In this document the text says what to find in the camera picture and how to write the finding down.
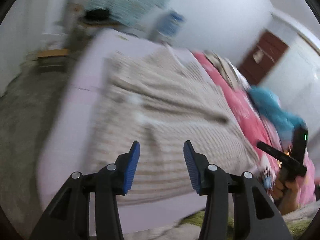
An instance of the pink garment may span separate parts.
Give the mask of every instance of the pink garment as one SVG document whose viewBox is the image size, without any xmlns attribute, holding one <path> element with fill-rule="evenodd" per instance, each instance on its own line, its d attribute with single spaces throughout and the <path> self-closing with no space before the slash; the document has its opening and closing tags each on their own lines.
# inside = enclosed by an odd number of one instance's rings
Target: pink garment
<svg viewBox="0 0 320 240">
<path fill-rule="evenodd" d="M 211 64 L 211 62 L 204 56 L 203 53 L 193 52 L 192 54 L 206 70 L 213 82 L 222 88 L 227 103 L 237 119 L 242 132 L 258 154 L 260 159 L 258 166 L 265 165 L 267 159 L 270 164 L 268 166 L 271 168 L 274 174 L 277 174 L 279 171 L 277 160 L 255 146 L 257 141 L 260 140 L 268 145 L 272 145 L 274 148 L 282 150 L 279 136 L 274 126 L 269 120 L 260 119 L 257 112 L 252 108 L 247 94 L 242 90 L 232 90 L 222 78 L 218 70 Z M 301 206 L 316 200 L 314 194 L 315 168 L 313 162 L 308 157 L 308 152 L 305 153 L 303 163 L 307 167 L 308 171 L 305 178 L 297 178 L 297 182 L 300 186 L 297 203 Z"/>
</svg>

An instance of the silver screw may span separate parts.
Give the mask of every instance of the silver screw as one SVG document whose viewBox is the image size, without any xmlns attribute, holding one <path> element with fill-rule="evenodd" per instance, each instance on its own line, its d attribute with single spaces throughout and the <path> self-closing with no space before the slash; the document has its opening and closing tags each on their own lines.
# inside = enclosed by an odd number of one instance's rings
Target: silver screw
<svg viewBox="0 0 320 240">
<path fill-rule="evenodd" d="M 77 171 L 71 174 L 71 178 L 73 179 L 79 179 L 80 176 L 81 176 L 80 172 L 77 172 Z"/>
<path fill-rule="evenodd" d="M 117 166 L 114 163 L 111 163 L 107 166 L 108 171 L 115 171 Z"/>
<path fill-rule="evenodd" d="M 246 172 L 243 174 L 243 176 L 244 176 L 245 178 L 247 178 L 247 179 L 251 179 L 251 178 L 252 178 L 252 174 L 251 174 L 250 172 L 248 172 L 248 171 L 246 171 Z"/>
<path fill-rule="evenodd" d="M 214 164 L 210 164 L 210 165 L 208 165 L 208 169 L 210 171 L 216 171 L 218 169 L 218 167 L 216 165 L 214 165 Z"/>
</svg>

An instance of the striped blanket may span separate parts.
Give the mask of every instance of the striped blanket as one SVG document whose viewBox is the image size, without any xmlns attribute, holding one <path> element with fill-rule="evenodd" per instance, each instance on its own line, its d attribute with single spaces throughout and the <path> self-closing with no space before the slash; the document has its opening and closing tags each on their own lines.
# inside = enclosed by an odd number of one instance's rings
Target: striped blanket
<svg viewBox="0 0 320 240">
<path fill-rule="evenodd" d="M 197 65 L 182 66 L 167 48 L 139 59 L 117 54 L 108 63 L 89 169 L 96 172 L 114 162 L 134 140 L 141 148 L 132 189 L 118 204 L 191 192 L 186 140 L 226 172 L 240 175 L 256 164 L 258 157 L 233 121 L 220 87 L 205 82 Z"/>
</svg>

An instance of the black bag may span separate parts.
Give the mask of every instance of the black bag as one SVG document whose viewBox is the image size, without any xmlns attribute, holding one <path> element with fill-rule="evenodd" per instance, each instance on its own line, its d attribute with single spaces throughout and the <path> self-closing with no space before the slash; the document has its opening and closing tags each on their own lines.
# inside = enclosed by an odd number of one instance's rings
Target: black bag
<svg viewBox="0 0 320 240">
<path fill-rule="evenodd" d="M 96 9 L 87 11 L 84 18 L 90 21 L 104 21 L 107 20 L 109 16 L 110 12 L 108 9 Z"/>
</svg>

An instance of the concrete floor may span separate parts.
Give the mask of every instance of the concrete floor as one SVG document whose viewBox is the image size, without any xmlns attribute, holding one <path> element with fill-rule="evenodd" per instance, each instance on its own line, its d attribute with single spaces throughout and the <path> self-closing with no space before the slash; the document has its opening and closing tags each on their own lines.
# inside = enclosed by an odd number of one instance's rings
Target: concrete floor
<svg viewBox="0 0 320 240">
<path fill-rule="evenodd" d="M 29 55 L 22 73 L 0 98 L 0 205 L 18 233 L 28 238 L 41 216 L 35 168 L 59 101 L 76 62 L 68 73 L 36 74 Z"/>
</svg>

